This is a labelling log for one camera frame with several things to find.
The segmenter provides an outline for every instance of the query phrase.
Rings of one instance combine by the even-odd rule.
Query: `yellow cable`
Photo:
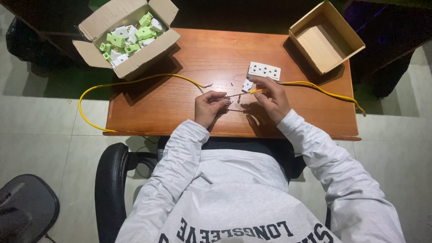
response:
[[[114,131],[114,130],[109,130],[109,129],[101,128],[101,127],[96,126],[95,124],[91,123],[89,120],[87,120],[87,118],[86,118],[86,117],[84,116],[84,114],[83,114],[83,110],[81,109],[81,101],[83,100],[83,97],[84,97],[88,92],[90,92],[90,91],[92,91],[92,90],[94,90],[94,89],[97,89],[97,88],[110,87],[110,86],[114,86],[114,85],[121,85],[121,84],[137,83],[137,82],[140,82],[140,81],[143,81],[143,80],[151,79],[151,78],[154,78],[154,77],[160,77],[160,76],[172,76],[172,77],[182,78],[182,79],[187,80],[187,81],[189,81],[189,82],[191,82],[191,83],[193,83],[193,84],[195,84],[195,85],[197,85],[197,86],[199,86],[199,87],[201,87],[201,88],[205,88],[205,86],[203,86],[203,85],[201,85],[201,84],[199,84],[199,83],[193,81],[192,79],[188,79],[188,78],[186,78],[186,77],[184,77],[184,76],[180,76],[180,75],[177,75],[177,74],[156,74],[156,75],[152,75],[152,76],[145,77],[145,78],[138,79],[138,80],[134,80],[134,81],[121,82],[121,83],[102,84],[102,85],[98,85],[98,86],[91,87],[90,89],[86,90],[86,91],[81,95],[81,97],[79,98],[79,101],[78,101],[79,113],[81,114],[81,117],[84,119],[84,121],[86,121],[86,122],[87,122],[88,124],[90,124],[92,127],[97,128],[97,129],[102,130],[102,131],[112,131],[112,132],[117,132],[117,131]],[[363,116],[366,116],[366,112],[365,112],[365,111],[364,111],[364,110],[359,106],[359,104],[357,103],[357,101],[356,101],[355,99],[350,98],[350,97],[347,97],[347,96],[340,96],[340,95],[337,95],[337,94],[329,93],[329,92],[323,90],[322,88],[318,87],[318,86],[315,85],[314,83],[306,82],[306,81],[294,81],[294,82],[286,82],[286,83],[284,83],[284,82],[277,82],[277,83],[278,83],[278,84],[294,84],[294,83],[306,83],[306,84],[310,84],[310,85],[314,86],[315,88],[317,88],[319,91],[323,92],[324,94],[330,95],[330,96],[332,96],[332,97],[337,97],[337,98],[341,98],[341,99],[346,99],[346,100],[349,100],[349,101],[354,102],[355,105],[356,105],[356,106],[357,106],[357,107],[362,111]]]
[[[97,128],[97,129],[102,130],[102,131],[114,131],[114,130],[109,130],[109,129],[105,129],[105,128],[98,127],[98,126],[96,126],[95,124],[91,123],[89,120],[87,120],[87,118],[86,118],[86,117],[84,116],[84,114],[83,114],[83,110],[81,109],[81,101],[83,100],[83,97],[84,97],[88,92],[90,92],[90,91],[92,91],[92,90],[94,90],[94,89],[97,89],[97,88],[110,87],[110,86],[114,86],[114,85],[121,85],[121,84],[137,83],[137,82],[140,82],[140,81],[143,81],[143,80],[151,79],[151,78],[154,78],[154,77],[160,77],[160,76],[173,76],[173,77],[182,78],[182,79],[187,80],[187,81],[189,81],[189,82],[191,82],[191,83],[193,83],[193,84],[195,84],[195,85],[197,85],[197,86],[199,86],[199,87],[201,87],[201,88],[205,88],[205,86],[203,86],[203,85],[201,85],[201,84],[199,84],[199,83],[193,81],[192,79],[188,79],[188,78],[186,78],[186,77],[183,77],[183,76],[180,76],[180,75],[177,75],[177,74],[156,74],[156,75],[153,75],[153,76],[145,77],[145,78],[138,79],[138,80],[134,80],[134,81],[121,82],[121,83],[102,84],[102,85],[98,85],[98,86],[91,87],[90,89],[86,90],[86,91],[81,95],[81,97],[79,98],[79,101],[78,101],[79,113],[81,114],[81,116],[82,116],[82,118],[84,119],[84,121],[86,121],[86,122],[87,122],[88,124],[90,124],[92,127]]]
[[[359,106],[359,104],[357,103],[357,101],[355,99],[347,97],[347,96],[341,96],[341,95],[329,93],[329,92],[323,90],[322,88],[318,87],[318,85],[316,85],[314,83],[306,82],[306,81],[294,81],[294,82],[285,82],[285,83],[284,82],[277,82],[277,83],[278,84],[294,84],[294,83],[307,83],[307,84],[310,84],[310,85],[312,85],[313,87],[317,88],[319,91],[323,92],[326,95],[330,95],[332,97],[337,97],[337,98],[347,99],[349,101],[352,101],[360,109],[360,111],[362,111],[363,116],[366,116],[365,110],[363,110],[363,108],[361,108]]]

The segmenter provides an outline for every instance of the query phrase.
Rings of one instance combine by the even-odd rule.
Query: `white long sleeve shirt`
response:
[[[362,165],[294,110],[278,124],[321,181],[331,229],[288,193],[279,164],[242,150],[203,150],[187,120],[140,190],[116,243],[405,242],[397,212]]]

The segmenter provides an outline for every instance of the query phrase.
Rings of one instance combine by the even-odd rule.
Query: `screwdriver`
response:
[[[244,94],[254,94],[256,92],[265,93],[265,92],[268,92],[268,91],[269,91],[268,89],[256,89],[256,90],[250,90],[248,93],[241,93],[241,94],[238,94],[238,95],[226,96],[226,98],[230,98],[230,97],[234,97],[234,96],[240,96],[240,95],[244,95]]]

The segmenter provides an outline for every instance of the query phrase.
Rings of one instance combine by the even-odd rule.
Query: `empty cardboard box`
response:
[[[329,1],[320,3],[291,26],[289,36],[320,75],[365,48]]]
[[[99,50],[106,35],[120,26],[135,25],[147,12],[163,23],[168,30],[156,40],[112,68]],[[111,68],[119,78],[133,80],[168,54],[180,34],[170,28],[178,8],[170,0],[111,0],[79,24],[79,30],[91,42],[73,41],[84,61],[92,67]]]

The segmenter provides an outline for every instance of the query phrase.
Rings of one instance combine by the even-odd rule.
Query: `yellow screwdriver handle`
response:
[[[250,94],[254,94],[254,93],[256,93],[256,92],[259,92],[259,93],[266,93],[266,92],[268,92],[268,91],[269,91],[268,89],[256,89],[256,90],[250,90],[249,93],[250,93]]]

